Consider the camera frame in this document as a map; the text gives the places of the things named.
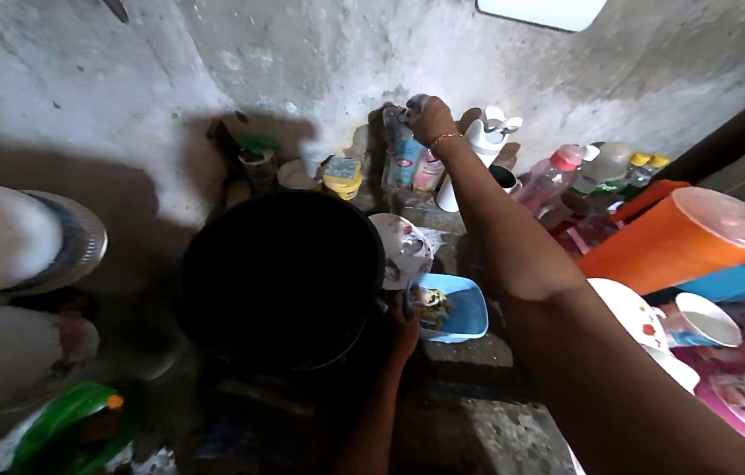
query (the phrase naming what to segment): yellow bottle cap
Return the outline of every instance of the yellow bottle cap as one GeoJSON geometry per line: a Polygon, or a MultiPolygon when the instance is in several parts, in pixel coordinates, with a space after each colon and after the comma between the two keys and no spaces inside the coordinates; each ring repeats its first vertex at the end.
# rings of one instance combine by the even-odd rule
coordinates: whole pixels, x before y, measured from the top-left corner
{"type": "Polygon", "coordinates": [[[669,159],[669,157],[664,157],[662,155],[654,155],[651,157],[651,161],[648,162],[651,167],[654,168],[662,168],[669,164],[669,162],[672,161],[669,159]]]}
{"type": "Polygon", "coordinates": [[[646,163],[648,163],[649,160],[651,160],[651,156],[643,154],[641,152],[636,152],[635,154],[631,155],[631,164],[636,165],[637,167],[645,165],[646,163]]]}

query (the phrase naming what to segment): bottle cap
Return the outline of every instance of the bottle cap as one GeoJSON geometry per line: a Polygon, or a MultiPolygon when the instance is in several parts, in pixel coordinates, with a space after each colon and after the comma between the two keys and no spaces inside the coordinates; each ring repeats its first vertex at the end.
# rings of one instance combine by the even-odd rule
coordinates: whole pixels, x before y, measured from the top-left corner
{"type": "Polygon", "coordinates": [[[585,146],[584,150],[586,151],[584,161],[593,161],[595,160],[595,157],[598,157],[598,154],[601,153],[601,149],[596,146],[585,146]]]}
{"type": "Polygon", "coordinates": [[[580,166],[586,151],[578,146],[561,146],[551,156],[551,165],[569,172],[580,166]]]}
{"type": "Polygon", "coordinates": [[[641,152],[636,152],[631,155],[631,165],[635,165],[637,167],[645,165],[646,163],[648,163],[649,160],[651,160],[651,156],[648,154],[643,154],[641,152]]]}
{"type": "Polygon", "coordinates": [[[651,161],[648,162],[651,167],[662,168],[669,164],[671,160],[669,157],[663,157],[662,155],[654,155],[651,157],[651,161]]]}

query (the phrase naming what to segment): plate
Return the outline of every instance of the plate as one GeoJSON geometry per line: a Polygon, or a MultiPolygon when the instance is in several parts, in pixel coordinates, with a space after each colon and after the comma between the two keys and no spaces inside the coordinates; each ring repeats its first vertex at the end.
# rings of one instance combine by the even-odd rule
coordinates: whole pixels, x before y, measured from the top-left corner
{"type": "Polygon", "coordinates": [[[419,228],[390,213],[372,215],[370,221],[384,245],[384,290],[403,290],[414,274],[430,272],[434,252],[419,228]]]}
{"type": "Polygon", "coordinates": [[[601,300],[634,340],[646,347],[669,352],[668,338],[657,314],[639,294],[616,281],[588,279],[601,300]]]}

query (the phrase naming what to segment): white cup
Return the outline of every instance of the white cup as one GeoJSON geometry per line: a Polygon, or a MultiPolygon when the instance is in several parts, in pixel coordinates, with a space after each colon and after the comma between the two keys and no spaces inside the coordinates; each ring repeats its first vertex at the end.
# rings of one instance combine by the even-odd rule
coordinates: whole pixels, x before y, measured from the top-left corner
{"type": "Polygon", "coordinates": [[[700,295],[680,293],[659,310],[669,347],[734,348],[742,342],[741,330],[733,318],[700,295]]]}

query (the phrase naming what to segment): blue plastic container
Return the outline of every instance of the blue plastic container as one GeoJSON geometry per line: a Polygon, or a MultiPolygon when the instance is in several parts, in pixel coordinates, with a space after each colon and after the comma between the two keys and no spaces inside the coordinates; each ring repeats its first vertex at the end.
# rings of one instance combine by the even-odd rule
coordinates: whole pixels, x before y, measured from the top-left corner
{"type": "MultiPolygon", "coordinates": [[[[440,329],[420,328],[420,338],[442,343],[462,343],[486,335],[490,319],[486,312],[484,294],[478,284],[457,275],[421,274],[410,279],[408,294],[414,286],[438,289],[454,307],[440,329]]],[[[405,305],[410,303],[405,298],[405,305]]]]}

